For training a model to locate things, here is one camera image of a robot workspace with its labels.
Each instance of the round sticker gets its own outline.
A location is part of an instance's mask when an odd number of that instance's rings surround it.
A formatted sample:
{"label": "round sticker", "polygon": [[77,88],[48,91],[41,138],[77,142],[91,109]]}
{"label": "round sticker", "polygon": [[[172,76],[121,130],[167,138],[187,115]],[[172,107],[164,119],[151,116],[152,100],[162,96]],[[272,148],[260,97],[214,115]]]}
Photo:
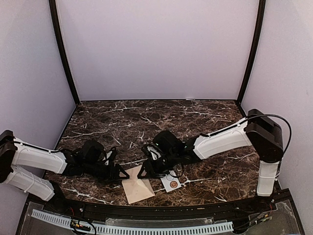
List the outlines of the round sticker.
{"label": "round sticker", "polygon": [[167,179],[168,181],[172,181],[172,180],[174,179],[174,177],[171,176],[170,174],[168,174],[168,175],[166,175],[166,179]]}
{"label": "round sticker", "polygon": [[170,182],[170,186],[172,188],[176,188],[178,186],[178,183],[176,181],[172,181],[172,182]]}

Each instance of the paper sheet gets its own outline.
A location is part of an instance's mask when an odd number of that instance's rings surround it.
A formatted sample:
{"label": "paper sheet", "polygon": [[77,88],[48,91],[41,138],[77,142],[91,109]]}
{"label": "paper sheet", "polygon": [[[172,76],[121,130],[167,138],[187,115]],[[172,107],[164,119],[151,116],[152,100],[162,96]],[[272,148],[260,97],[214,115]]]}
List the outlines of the paper sheet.
{"label": "paper sheet", "polygon": [[139,173],[140,169],[141,166],[139,165],[126,170],[130,178],[128,180],[122,181],[122,185],[129,204],[155,196],[150,181],[148,179],[140,180],[137,178],[137,174]]}

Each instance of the white label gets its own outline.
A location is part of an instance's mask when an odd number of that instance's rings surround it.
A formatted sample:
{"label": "white label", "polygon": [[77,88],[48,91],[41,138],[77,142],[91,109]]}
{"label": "white label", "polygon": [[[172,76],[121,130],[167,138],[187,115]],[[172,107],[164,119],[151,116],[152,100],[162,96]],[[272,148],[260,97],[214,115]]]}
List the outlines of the white label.
{"label": "white label", "polygon": [[172,176],[172,175],[176,176],[175,172],[173,170],[170,170],[170,174],[161,178],[161,181],[165,187],[166,192],[170,192],[175,189],[181,188],[181,184],[178,178]]}

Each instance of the white wall panel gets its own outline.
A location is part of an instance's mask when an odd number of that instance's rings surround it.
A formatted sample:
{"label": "white wall panel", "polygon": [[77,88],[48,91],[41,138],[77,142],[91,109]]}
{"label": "white wall panel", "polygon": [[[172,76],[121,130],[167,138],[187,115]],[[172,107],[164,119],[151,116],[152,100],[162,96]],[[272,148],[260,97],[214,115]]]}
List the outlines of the white wall panel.
{"label": "white wall panel", "polygon": [[[0,133],[54,148],[75,104],[47,0],[1,1]],[[14,235],[27,194],[0,185],[0,235]]]}
{"label": "white wall panel", "polygon": [[59,0],[81,100],[236,99],[258,0]]}
{"label": "white wall panel", "polygon": [[[290,149],[279,182],[290,188],[306,234],[313,234],[313,2],[267,1],[256,60],[243,108],[285,117]],[[288,128],[284,127],[284,141]]]}

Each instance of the dark brown marble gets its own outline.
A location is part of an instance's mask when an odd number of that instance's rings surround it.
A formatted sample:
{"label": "dark brown marble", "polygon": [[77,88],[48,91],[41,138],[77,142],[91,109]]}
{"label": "dark brown marble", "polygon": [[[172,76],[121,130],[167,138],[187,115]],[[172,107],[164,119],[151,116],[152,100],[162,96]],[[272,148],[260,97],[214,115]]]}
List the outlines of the dark brown marble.
{"label": "dark brown marble", "polygon": [[[75,149],[94,139],[106,149],[116,146],[116,163],[125,169],[141,165],[140,148],[161,130],[180,139],[210,133],[242,116],[233,101],[134,100],[83,102],[75,111],[59,147]],[[201,163],[187,165],[180,178],[183,187],[166,193],[161,180],[151,179],[156,195],[133,206],[188,206],[233,201],[255,195],[259,161],[253,147],[217,154]],[[48,172],[46,179],[60,184],[67,198],[128,205],[122,184],[105,185],[86,175],[80,180]]]}

